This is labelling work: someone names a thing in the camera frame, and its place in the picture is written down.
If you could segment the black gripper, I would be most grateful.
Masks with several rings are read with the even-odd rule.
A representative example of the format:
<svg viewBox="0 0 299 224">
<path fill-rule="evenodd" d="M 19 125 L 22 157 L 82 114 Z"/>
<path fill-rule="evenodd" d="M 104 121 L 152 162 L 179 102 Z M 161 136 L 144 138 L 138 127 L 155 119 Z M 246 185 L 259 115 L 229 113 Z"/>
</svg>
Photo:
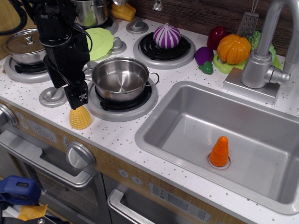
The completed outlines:
<svg viewBox="0 0 299 224">
<path fill-rule="evenodd" d="M 90 60 L 87 33 L 83 29 L 69 29 L 59 37 L 50 29 L 39 29 L 39 41 L 44 46 L 44 64 L 56 88 L 64 87 L 71 109 L 88 103 L 88 86 L 83 72 Z"/>
</svg>

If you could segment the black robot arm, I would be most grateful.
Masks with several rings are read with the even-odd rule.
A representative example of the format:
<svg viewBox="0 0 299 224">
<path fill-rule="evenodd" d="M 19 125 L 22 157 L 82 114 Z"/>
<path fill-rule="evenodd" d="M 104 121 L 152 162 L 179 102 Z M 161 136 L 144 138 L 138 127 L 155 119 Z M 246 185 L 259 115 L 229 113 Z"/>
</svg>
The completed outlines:
<svg viewBox="0 0 299 224">
<path fill-rule="evenodd" d="M 24 8 L 37 26 L 45 49 L 45 67 L 55 88 L 63 87 L 71 109 L 88 103 L 83 67 L 90 61 L 87 33 L 75 19 L 76 6 L 70 0 L 24 0 Z"/>
</svg>

